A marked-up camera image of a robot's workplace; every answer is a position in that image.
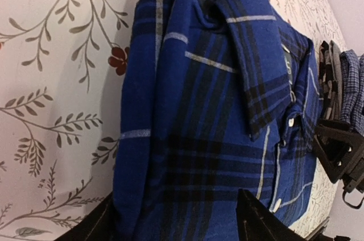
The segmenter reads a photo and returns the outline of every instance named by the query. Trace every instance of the floral wallpaper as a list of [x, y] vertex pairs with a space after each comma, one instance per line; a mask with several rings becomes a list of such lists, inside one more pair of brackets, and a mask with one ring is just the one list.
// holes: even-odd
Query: floral wallpaper
[[[137, 1], [0, 0], [0, 240], [54, 240], [110, 193]], [[270, 1], [345, 49], [327, 0]], [[336, 190], [320, 165], [313, 187], [302, 236]]]

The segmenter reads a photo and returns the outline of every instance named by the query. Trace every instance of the folded shirt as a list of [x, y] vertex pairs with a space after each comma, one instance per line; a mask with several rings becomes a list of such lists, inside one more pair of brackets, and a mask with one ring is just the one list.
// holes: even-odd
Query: folded shirt
[[359, 59], [359, 91], [358, 98], [350, 116], [352, 129], [364, 135], [364, 55]]
[[359, 60], [351, 49], [340, 54], [342, 83], [344, 88], [340, 120], [354, 127], [351, 114], [359, 95]]
[[122, 89], [116, 240], [238, 240], [238, 189], [306, 211], [313, 43], [268, 0], [140, 0]]

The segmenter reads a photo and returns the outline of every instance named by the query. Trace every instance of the red flower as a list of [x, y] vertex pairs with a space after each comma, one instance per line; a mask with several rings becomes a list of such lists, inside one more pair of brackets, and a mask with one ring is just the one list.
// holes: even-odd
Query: red flower
[[116, 68], [117, 75], [121, 76], [125, 74], [129, 55], [129, 47], [126, 47], [124, 50], [119, 47], [114, 47], [111, 49], [111, 54], [113, 56], [109, 57], [109, 65], [113, 68]]

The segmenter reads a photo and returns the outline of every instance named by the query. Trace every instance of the leaf pattern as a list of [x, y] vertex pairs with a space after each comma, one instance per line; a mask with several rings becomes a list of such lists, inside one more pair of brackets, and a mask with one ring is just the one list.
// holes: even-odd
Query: leaf pattern
[[101, 164], [104, 164], [108, 161], [110, 155], [113, 159], [116, 158], [118, 149], [119, 149], [119, 139], [113, 139], [112, 137], [104, 137], [101, 139], [101, 142], [105, 145], [99, 145], [97, 147], [96, 152], [92, 153], [92, 165], [97, 164], [99, 161], [101, 161]]
[[[6, 204], [5, 207], [1, 209], [0, 212], [0, 231], [18, 220], [30, 219], [30, 218], [43, 219], [46, 221], [53, 222], [55, 225], [60, 227], [72, 228], [73, 226], [82, 221], [82, 217], [78, 216], [72, 218], [71, 216], [67, 216], [66, 218], [62, 218], [61, 214], [59, 213], [59, 211], [62, 208], [82, 207], [91, 203], [101, 202], [104, 199], [103, 197], [84, 198], [82, 196], [84, 190], [91, 183], [92, 181], [91, 178], [88, 182], [81, 180], [81, 186], [79, 188], [76, 188], [74, 192], [69, 192], [67, 199], [57, 201], [57, 198], [55, 196], [56, 164], [57, 160], [54, 162], [53, 166], [50, 167], [49, 178], [47, 182], [45, 182], [45, 180], [41, 180], [41, 183], [38, 186], [39, 188], [45, 188], [45, 190], [47, 191], [48, 195], [43, 200], [45, 207], [40, 210], [31, 209], [28, 213], [23, 213], [22, 215], [19, 215], [18, 217], [15, 217], [10, 221], [5, 222], [4, 219], [6, 218], [6, 214], [10, 211], [12, 207], [11, 203]], [[39, 228], [33, 228], [33, 227], [21, 227], [16, 229], [15, 231], [16, 236], [19, 236], [21, 238], [34, 235], [41, 235], [46, 232], [50, 231], [41, 230]]]
[[25, 164], [29, 161], [30, 167], [28, 173], [31, 176], [37, 177], [42, 169], [44, 153], [47, 149], [41, 141], [34, 137], [31, 127], [41, 128], [43, 130], [56, 133], [57, 136], [55, 142], [59, 148], [62, 148], [63, 140], [66, 140], [70, 146], [73, 144], [73, 141], [77, 144], [80, 143], [81, 134], [77, 133], [76, 130], [83, 131], [84, 129], [81, 126], [82, 124], [90, 130], [90, 123], [94, 127], [99, 127], [100, 124], [102, 124], [102, 120], [97, 117], [97, 114], [88, 114], [86, 117], [83, 117], [84, 113], [82, 112], [78, 113], [76, 119], [74, 119], [74, 113], [70, 113], [65, 117], [63, 123], [63, 117], [60, 116], [56, 119], [54, 126], [42, 126], [28, 119], [23, 119], [26, 116], [24, 112], [26, 112], [29, 116], [37, 117], [38, 113], [35, 110], [45, 108], [45, 101], [51, 102], [53, 101], [53, 98], [47, 94], [47, 88], [44, 88], [42, 93], [41, 90], [38, 89], [35, 93], [32, 92], [27, 96], [27, 98], [23, 95], [19, 98], [9, 100], [6, 102], [4, 107], [0, 107], [0, 112], [21, 121], [28, 129], [29, 137], [19, 139], [21, 144], [18, 145], [18, 150], [14, 154], [14, 160], [19, 162], [19, 164]]
[[[9, 23], [14, 28], [18, 29], [20, 32], [17, 34], [13, 34], [13, 35], [0, 33], [0, 36], [1, 36], [0, 40], [3, 42], [7, 42], [9, 40], [15, 39], [24, 34], [33, 34], [32, 36], [26, 37], [25, 42], [34, 43], [37, 47], [35, 56], [33, 58], [31, 58], [30, 60], [27, 59], [25, 61], [22, 61], [22, 66], [28, 67], [28, 66], [32, 66], [36, 63], [38, 71], [40, 71], [40, 72], [43, 71], [42, 57], [50, 55], [50, 51], [44, 48], [43, 39], [45, 39], [47, 42], [52, 41], [52, 34], [54, 32], [50, 31], [48, 28], [48, 20], [52, 16], [52, 14], [59, 16], [59, 19], [57, 21], [58, 24], [63, 24], [64, 21], [66, 20], [66, 18], [69, 18], [69, 20], [71, 22], [76, 20], [76, 17], [74, 14], [76, 12], [74, 11], [74, 9], [72, 9], [72, 7], [80, 7], [81, 3], [77, 0], [66, 0], [65, 3], [63, 3], [63, 1], [64, 0], [55, 0], [55, 3], [49, 9], [49, 11], [47, 12], [47, 15], [45, 16], [43, 21], [29, 30], [24, 29], [13, 18], [9, 18]], [[92, 38], [92, 33], [95, 30], [94, 29], [95, 20], [97, 21], [97, 25], [101, 29], [101, 31], [104, 35], [104, 38], [107, 41], [108, 45], [110, 45], [110, 47], [113, 47], [114, 43], [111, 42], [110, 36], [105, 31], [104, 25], [100, 21], [100, 18], [101, 19], [106, 18], [106, 13], [107, 13], [106, 6], [110, 9], [111, 13], [117, 19], [117, 21], [116, 21], [117, 30], [120, 30], [122, 28], [122, 25], [124, 26], [124, 28], [129, 27], [128, 23], [124, 19], [124, 16], [127, 16], [127, 13], [115, 10], [114, 7], [109, 3], [108, 0], [102, 0], [102, 3], [103, 3], [102, 10], [101, 10], [101, 12], [97, 12], [96, 7], [94, 5], [94, 1], [95, 0], [89, 0], [90, 6], [91, 6], [91, 13], [92, 13], [92, 18], [91, 18], [90, 22], [87, 24], [83, 24], [83, 25], [73, 26], [69, 29], [69, 32], [71, 34], [79, 34], [84, 31], [87, 31], [87, 29], [89, 29], [85, 42], [81, 46], [79, 46], [76, 50], [74, 50], [74, 52], [72, 53], [72, 56], [71, 56], [72, 61], [76, 61], [81, 50], [84, 50], [85, 75], [79, 79], [79, 84], [84, 84], [84, 82], [86, 82], [86, 91], [87, 92], [89, 92], [89, 89], [90, 89], [89, 68], [95, 69], [97, 67], [96, 64], [93, 62], [93, 60], [91, 60], [88, 57], [89, 48], [93, 48], [96, 51], [100, 50], [100, 46]], [[34, 32], [36, 31], [36, 29], [40, 29], [40, 32], [38, 35], [34, 35]], [[31, 115], [34, 115], [31, 108], [30, 109], [26, 108], [26, 109]]]
[[29, 227], [24, 227], [24, 228], [19, 228], [15, 231], [15, 233], [17, 234], [17, 236], [19, 237], [28, 237], [28, 236], [32, 236], [32, 235], [40, 235], [43, 234], [45, 232], [49, 232], [49, 231], [44, 231], [44, 230], [39, 230], [37, 228], [29, 228]]

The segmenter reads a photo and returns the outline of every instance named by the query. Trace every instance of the white button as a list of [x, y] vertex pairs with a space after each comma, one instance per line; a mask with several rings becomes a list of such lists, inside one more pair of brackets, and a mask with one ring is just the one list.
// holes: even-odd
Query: white button
[[294, 124], [295, 124], [295, 120], [294, 119], [289, 119], [288, 126], [292, 127]]
[[277, 202], [274, 205], [273, 213], [276, 213], [278, 211], [281, 203], [282, 203], [282, 199], [278, 198]]

